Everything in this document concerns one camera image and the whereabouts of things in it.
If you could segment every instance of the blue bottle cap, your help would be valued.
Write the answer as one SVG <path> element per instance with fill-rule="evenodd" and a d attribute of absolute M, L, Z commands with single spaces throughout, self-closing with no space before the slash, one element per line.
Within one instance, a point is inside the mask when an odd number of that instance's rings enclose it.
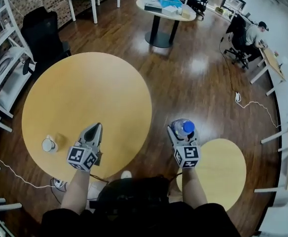
<path fill-rule="evenodd" d="M 183 130 L 187 133 L 192 133 L 194 131 L 194 123 L 191 121 L 186 121 L 183 123 Z"/>

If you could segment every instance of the forearm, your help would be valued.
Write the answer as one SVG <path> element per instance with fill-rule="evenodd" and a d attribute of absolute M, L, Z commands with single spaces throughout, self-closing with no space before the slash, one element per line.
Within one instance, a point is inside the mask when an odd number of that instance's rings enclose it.
<path fill-rule="evenodd" d="M 87 203 L 89 172 L 77 170 L 63 197 L 61 208 L 80 214 Z"/>
<path fill-rule="evenodd" d="M 183 202 L 190 205 L 193 209 L 208 203 L 194 168 L 182 170 L 182 197 Z"/>

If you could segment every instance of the black cap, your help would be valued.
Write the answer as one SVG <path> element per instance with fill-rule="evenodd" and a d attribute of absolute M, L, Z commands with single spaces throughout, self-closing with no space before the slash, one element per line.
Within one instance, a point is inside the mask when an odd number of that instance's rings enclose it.
<path fill-rule="evenodd" d="M 259 27 L 264 27 L 267 31 L 269 31 L 269 28 L 267 27 L 266 23 L 263 21 L 260 21 L 258 24 Z"/>

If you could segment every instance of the shoe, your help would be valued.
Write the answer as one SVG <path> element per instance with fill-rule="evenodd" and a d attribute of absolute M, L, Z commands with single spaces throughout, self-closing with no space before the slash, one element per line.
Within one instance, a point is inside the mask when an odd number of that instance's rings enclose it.
<path fill-rule="evenodd" d="M 121 174 L 121 179 L 124 179 L 124 178 L 132 178 L 132 173 L 128 170 L 123 171 Z"/>

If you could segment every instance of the window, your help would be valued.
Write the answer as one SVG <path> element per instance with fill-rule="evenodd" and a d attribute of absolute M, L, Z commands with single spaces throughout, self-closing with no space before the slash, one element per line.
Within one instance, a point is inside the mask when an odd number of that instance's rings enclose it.
<path fill-rule="evenodd" d="M 244 5 L 245 3 L 242 0 L 225 0 L 223 7 L 232 10 L 240 10 Z"/>
<path fill-rule="evenodd" d="M 212 8 L 221 7 L 227 14 L 234 13 L 235 10 L 244 8 L 245 2 L 243 0 L 209 0 L 208 6 Z"/>

